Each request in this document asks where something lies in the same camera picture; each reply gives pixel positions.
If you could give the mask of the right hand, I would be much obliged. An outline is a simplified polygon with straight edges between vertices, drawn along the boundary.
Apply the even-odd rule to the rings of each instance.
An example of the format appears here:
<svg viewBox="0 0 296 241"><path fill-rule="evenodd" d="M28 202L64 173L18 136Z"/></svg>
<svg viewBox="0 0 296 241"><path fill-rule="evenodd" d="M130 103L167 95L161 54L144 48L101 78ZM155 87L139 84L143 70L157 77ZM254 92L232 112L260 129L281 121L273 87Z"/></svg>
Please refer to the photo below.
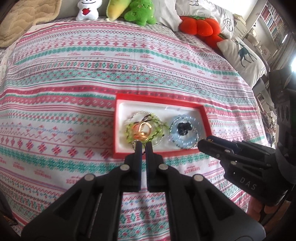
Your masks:
<svg viewBox="0 0 296 241"><path fill-rule="evenodd" d="M263 210L266 214L272 214L275 213L278 209L279 205L276 206L266 206L261 201L257 200L254 197L250 198L250 201L248 202L248 210L247 214L253 218L256 221L260 220L261 217L261 211Z"/></svg>

